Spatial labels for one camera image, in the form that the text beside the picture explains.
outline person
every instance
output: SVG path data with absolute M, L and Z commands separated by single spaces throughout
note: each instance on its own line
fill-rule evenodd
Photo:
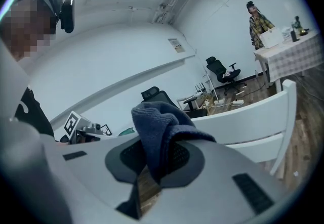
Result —
M 62 0 L 15 0 L 0 22 L 0 37 L 16 61 L 37 51 L 41 41 L 49 44 L 56 33 Z M 28 87 L 21 98 L 15 117 L 29 123 L 41 134 L 54 137 L 52 126 Z
M 259 35 L 266 32 L 268 29 L 274 27 L 274 25 L 260 13 L 259 9 L 253 4 L 252 1 L 247 3 L 247 9 L 251 14 L 250 17 L 250 36 L 252 45 L 256 50 L 264 47 Z

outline white box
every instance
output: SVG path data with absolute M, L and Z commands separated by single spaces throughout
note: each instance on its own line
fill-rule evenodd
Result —
M 260 39 L 265 48 L 271 48 L 284 41 L 281 31 L 277 27 L 267 30 L 260 34 Z

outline table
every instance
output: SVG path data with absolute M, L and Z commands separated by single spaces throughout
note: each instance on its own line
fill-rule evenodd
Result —
M 261 48 L 254 52 L 259 60 L 263 75 L 268 64 L 270 82 L 275 82 L 277 93 L 281 91 L 280 78 L 316 67 L 324 62 L 324 49 L 321 34 L 317 30 L 292 42 L 291 37 L 269 49 Z M 265 77 L 266 87 L 269 88 L 268 77 Z

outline blue cloth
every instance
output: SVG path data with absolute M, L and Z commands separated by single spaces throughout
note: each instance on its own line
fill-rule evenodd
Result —
M 169 145 L 176 135 L 186 134 L 188 140 L 215 141 L 211 135 L 196 129 L 185 112 L 165 102 L 141 103 L 132 109 L 132 117 L 147 166 L 155 179 L 167 168 Z

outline office chair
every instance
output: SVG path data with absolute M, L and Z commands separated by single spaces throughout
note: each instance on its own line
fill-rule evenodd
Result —
M 175 107 L 177 107 L 170 99 L 170 97 L 167 95 L 165 91 L 160 91 L 160 89 L 156 86 L 151 87 L 150 89 L 144 91 L 141 93 L 144 101 L 143 102 L 166 102 L 168 104 L 171 104 Z M 198 109 L 194 110 L 192 102 L 195 101 L 197 97 L 189 98 L 186 101 L 184 101 L 184 104 L 188 104 L 190 111 L 185 112 L 191 119 L 207 116 L 208 111 L 207 109 Z
M 239 84 L 244 84 L 245 86 L 247 85 L 244 82 L 243 83 L 237 83 L 234 80 L 234 78 L 236 78 L 241 72 L 240 69 L 235 69 L 234 68 L 234 65 L 236 64 L 236 62 L 233 63 L 232 65 L 230 65 L 230 67 L 232 67 L 234 71 L 230 72 L 229 76 L 223 78 L 223 75 L 226 73 L 226 68 L 223 66 L 223 64 L 219 60 L 216 60 L 215 57 L 210 57 L 210 58 L 206 59 L 206 61 L 207 61 L 207 64 L 208 64 L 207 68 L 210 71 L 215 73 L 215 75 L 217 76 L 217 80 L 219 82 L 221 82 L 221 83 L 228 83 L 228 86 L 225 87 L 224 95 L 227 95 L 227 91 L 232 89 L 232 88 L 236 89 L 237 92 L 239 93 L 240 91 L 237 88 L 237 86 Z

